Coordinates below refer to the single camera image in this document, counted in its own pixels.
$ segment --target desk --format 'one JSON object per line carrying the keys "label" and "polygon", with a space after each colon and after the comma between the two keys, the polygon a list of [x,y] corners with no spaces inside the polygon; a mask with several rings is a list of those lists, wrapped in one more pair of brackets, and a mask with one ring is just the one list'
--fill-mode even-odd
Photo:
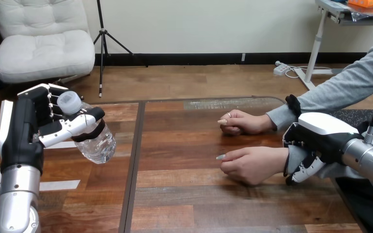
{"label": "desk", "polygon": [[314,46],[312,47],[311,57],[309,59],[308,68],[306,73],[302,69],[296,68],[294,71],[298,77],[308,88],[312,90],[315,85],[311,81],[313,74],[327,74],[335,75],[341,72],[341,69],[318,69],[314,70],[315,63],[317,61],[318,52],[320,50],[322,35],[324,32],[324,26],[327,18],[341,26],[368,26],[373,25],[373,20],[358,20],[354,22],[351,18],[351,12],[349,8],[341,3],[333,2],[331,0],[315,0],[318,5],[318,11],[322,14],[318,33],[315,36]]}
{"label": "desk", "polygon": [[246,187],[220,171],[216,156],[281,147],[283,132],[229,137],[216,120],[235,108],[261,115],[282,104],[274,98],[146,102],[125,232],[361,232],[330,180],[286,186],[277,174]]}
{"label": "desk", "polygon": [[229,137],[217,119],[232,109],[261,115],[282,104],[232,98],[99,105],[116,154],[96,165],[76,148],[45,150],[42,182],[80,182],[40,193],[42,233],[361,232],[330,180],[287,186],[277,174],[246,187],[219,169],[216,156],[280,147],[283,132]]}
{"label": "desk", "polygon": [[78,180],[79,184],[76,189],[40,192],[42,233],[118,232],[138,103],[108,104],[102,109],[117,141],[108,163],[97,165],[76,148],[45,149],[41,188],[43,182]]}

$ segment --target gray sweater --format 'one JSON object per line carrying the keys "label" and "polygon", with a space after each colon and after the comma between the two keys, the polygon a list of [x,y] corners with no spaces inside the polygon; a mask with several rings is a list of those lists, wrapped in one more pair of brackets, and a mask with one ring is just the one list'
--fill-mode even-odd
{"label": "gray sweater", "polygon": [[[373,94],[373,48],[359,61],[347,66],[340,74],[298,97],[301,111],[328,113],[355,104]],[[267,113],[277,128],[286,129],[296,121],[296,116],[283,105]],[[306,157],[302,148],[289,147],[288,173]],[[361,178],[353,169],[337,163],[326,165],[317,175],[326,177]]]}

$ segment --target wrist-mounted robotic hand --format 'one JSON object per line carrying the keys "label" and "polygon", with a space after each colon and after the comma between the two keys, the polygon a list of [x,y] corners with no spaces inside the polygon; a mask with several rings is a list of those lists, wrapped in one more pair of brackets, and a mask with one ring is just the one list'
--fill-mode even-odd
{"label": "wrist-mounted robotic hand", "polygon": [[37,204],[43,149],[82,132],[104,116],[95,107],[63,119],[56,105],[67,88],[40,84],[4,100],[0,109],[0,233],[39,233]]}
{"label": "wrist-mounted robotic hand", "polygon": [[300,103],[293,95],[286,100],[288,107],[298,116],[298,122],[285,132],[283,145],[299,146],[309,151],[309,155],[287,177],[287,184],[300,183],[330,163],[349,166],[373,184],[373,118],[363,137],[356,128],[330,115],[301,114]]}

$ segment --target fingernail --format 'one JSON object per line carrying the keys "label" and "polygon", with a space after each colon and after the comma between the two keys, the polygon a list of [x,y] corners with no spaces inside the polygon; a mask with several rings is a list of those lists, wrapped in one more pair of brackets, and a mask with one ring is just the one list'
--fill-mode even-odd
{"label": "fingernail", "polygon": [[225,156],[226,156],[225,154],[222,154],[222,155],[218,156],[216,159],[221,160],[221,159],[225,158]]}
{"label": "fingernail", "polygon": [[218,124],[220,124],[220,125],[226,125],[226,123],[228,123],[228,121],[226,119],[222,119],[222,120],[218,121]]}

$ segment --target tripod leg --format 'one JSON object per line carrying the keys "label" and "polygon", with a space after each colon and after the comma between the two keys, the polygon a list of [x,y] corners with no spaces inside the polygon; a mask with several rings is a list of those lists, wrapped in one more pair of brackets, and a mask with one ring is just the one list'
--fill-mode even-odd
{"label": "tripod leg", "polygon": [[148,67],[148,65],[144,64],[144,62],[141,59],[139,59],[135,54],[133,54],[131,51],[129,51],[129,49],[127,49],[123,44],[121,44],[119,41],[117,41],[113,36],[111,36],[111,34],[109,34],[108,32],[106,34],[111,39],[113,39],[115,42],[117,42],[121,47],[123,47],[123,49],[126,50],[130,55],[132,55],[134,58],[136,58],[138,61],[140,61],[142,65],[144,65],[145,67]]}
{"label": "tripod leg", "polygon": [[101,37],[101,69],[99,76],[99,97],[102,97],[102,74],[103,74],[103,45],[105,43],[105,35]]}
{"label": "tripod leg", "polygon": [[103,36],[103,49],[105,50],[105,55],[106,55],[105,57],[107,58],[110,56],[110,54],[108,53],[108,49],[106,48],[106,36],[105,34],[103,34],[102,36]]}
{"label": "tripod leg", "polygon": [[101,31],[99,31],[99,34],[98,34],[97,38],[94,40],[94,44],[96,44],[96,42],[98,41],[98,39],[101,36],[101,34],[102,34]]}

